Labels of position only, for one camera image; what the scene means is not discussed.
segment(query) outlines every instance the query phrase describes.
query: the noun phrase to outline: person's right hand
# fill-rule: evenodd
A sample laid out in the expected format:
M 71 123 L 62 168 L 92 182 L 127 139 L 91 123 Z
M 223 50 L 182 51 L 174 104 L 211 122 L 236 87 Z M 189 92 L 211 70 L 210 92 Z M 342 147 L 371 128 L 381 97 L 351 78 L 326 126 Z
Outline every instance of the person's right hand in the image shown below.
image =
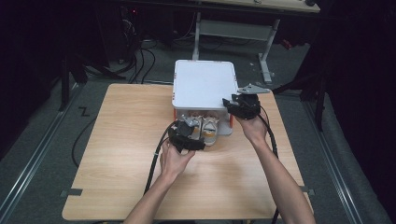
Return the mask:
M 266 117 L 266 115 L 262 114 L 262 117 L 268 123 L 268 118 Z M 240 119 L 237 117 L 235 118 L 241 124 L 245 137 L 250 142 L 256 142 L 261 140 L 265 141 L 265 136 L 267 135 L 267 128 L 258 116 L 254 119 Z

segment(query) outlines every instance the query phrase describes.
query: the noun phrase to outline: gray carpet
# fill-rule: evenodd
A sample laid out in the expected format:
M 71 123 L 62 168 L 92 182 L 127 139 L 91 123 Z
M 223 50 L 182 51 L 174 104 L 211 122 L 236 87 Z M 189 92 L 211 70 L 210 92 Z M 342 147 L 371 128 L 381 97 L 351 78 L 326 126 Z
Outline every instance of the gray carpet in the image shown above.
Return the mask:
M 252 46 L 250 48 L 256 49 L 256 44 L 260 43 L 251 43 L 250 45 Z M 147 48 L 154 46 L 154 42 L 148 42 L 145 46 Z M 255 53 L 245 50 L 244 46 L 235 45 L 222 45 L 217 49 L 210 49 L 215 46 L 216 43 L 208 43 L 202 46 L 200 59 L 232 62 L 239 86 L 245 86 L 248 83 L 263 84 L 260 66 Z M 170 49 L 158 44 L 155 48 L 150 49 L 156 57 L 156 62 L 148 73 L 146 81 L 172 82 L 175 60 L 190 59 L 191 48 L 191 46 L 181 47 L 175 45 Z M 309 46 L 300 46 L 286 50 L 282 46 L 274 45 L 268 57 L 270 71 L 275 73 L 273 77 L 274 83 L 267 87 L 273 89 L 291 81 L 308 49 Z M 138 61 L 139 66 L 142 63 L 140 56 L 138 56 Z M 142 74 L 148 71 L 151 62 L 151 56 L 145 53 L 145 66 Z M 119 65 L 117 64 L 112 66 L 113 69 L 118 67 Z M 129 78 L 133 71 L 131 70 L 124 75 Z M 90 76 L 89 82 L 83 87 L 81 94 L 70 106 L 60 129 L 49 143 L 48 153 L 28 188 L 23 193 L 8 223 L 69 223 L 62 218 L 62 210 L 66 198 L 61 194 L 63 190 L 71 187 L 77 171 L 71 159 L 72 146 L 79 133 L 98 114 L 108 85 L 115 82 L 123 81 Z M 58 84 L 52 90 L 50 99 L 36 111 L 19 140 L 7 156 L 1 160 L 1 201 L 7 197 L 51 121 L 56 117 L 61 105 L 60 91 L 60 85 Z M 317 223 L 349 223 L 347 213 L 321 153 L 315 127 L 312 126 L 311 118 L 306 114 L 303 104 L 295 94 L 295 91 L 277 95 L 276 102 L 284 120 L 304 182 L 315 192 L 315 195 L 310 196 L 310 200 L 315 211 Z M 86 107 L 85 115 L 88 116 L 82 116 L 81 107 Z M 323 128 L 323 134 L 359 208 L 363 223 L 390 223 L 387 214 L 376 200 L 367 179 L 344 139 L 328 98 L 326 99 L 326 109 L 323 115 Z M 76 144 L 78 161 L 82 156 L 91 130 L 92 125 L 83 133 Z M 269 223 L 269 220 L 257 220 L 255 223 Z

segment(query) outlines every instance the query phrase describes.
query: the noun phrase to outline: table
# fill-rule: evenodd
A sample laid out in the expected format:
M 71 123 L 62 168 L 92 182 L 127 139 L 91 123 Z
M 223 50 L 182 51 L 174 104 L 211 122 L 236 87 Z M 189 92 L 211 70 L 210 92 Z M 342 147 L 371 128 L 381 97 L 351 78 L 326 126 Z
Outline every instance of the table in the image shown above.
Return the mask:
M 63 210 L 67 220 L 125 219 L 142 197 L 153 152 L 173 121 L 172 86 L 112 84 Z M 279 158 L 304 185 L 274 95 L 260 94 Z M 160 173 L 157 164 L 153 181 Z M 156 219 L 256 219 L 276 209 L 260 162 L 238 123 L 230 136 L 197 151 Z

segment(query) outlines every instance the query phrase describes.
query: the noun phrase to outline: person's left hand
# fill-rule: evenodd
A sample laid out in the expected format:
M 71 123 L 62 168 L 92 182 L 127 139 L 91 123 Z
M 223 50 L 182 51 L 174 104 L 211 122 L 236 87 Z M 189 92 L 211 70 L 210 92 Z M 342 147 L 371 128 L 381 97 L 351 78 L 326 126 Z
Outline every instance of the person's left hand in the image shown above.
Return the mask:
M 184 172 L 190 159 L 195 155 L 195 150 L 190 150 L 187 154 L 182 155 L 177 149 L 165 140 L 163 142 L 163 153 L 160 157 L 161 169 L 164 177 L 175 181 L 176 178 Z

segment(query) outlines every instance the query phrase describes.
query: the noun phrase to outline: hand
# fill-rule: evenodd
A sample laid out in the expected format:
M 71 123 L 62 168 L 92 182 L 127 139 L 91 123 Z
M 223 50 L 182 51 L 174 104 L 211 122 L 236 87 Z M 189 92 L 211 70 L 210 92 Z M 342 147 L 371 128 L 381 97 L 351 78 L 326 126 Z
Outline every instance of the hand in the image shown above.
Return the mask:
M 268 123 L 268 118 L 265 114 L 261 114 L 264 120 Z M 245 137 L 250 142 L 256 142 L 260 140 L 265 141 L 267 135 L 267 128 L 262 123 L 262 120 L 257 116 L 254 119 L 240 119 L 235 117 L 236 120 L 241 124 L 244 131 Z
M 161 175 L 175 181 L 176 178 L 184 172 L 190 159 L 195 155 L 195 151 L 191 150 L 187 154 L 182 155 L 177 149 L 166 140 L 163 142 L 163 153 L 160 157 Z

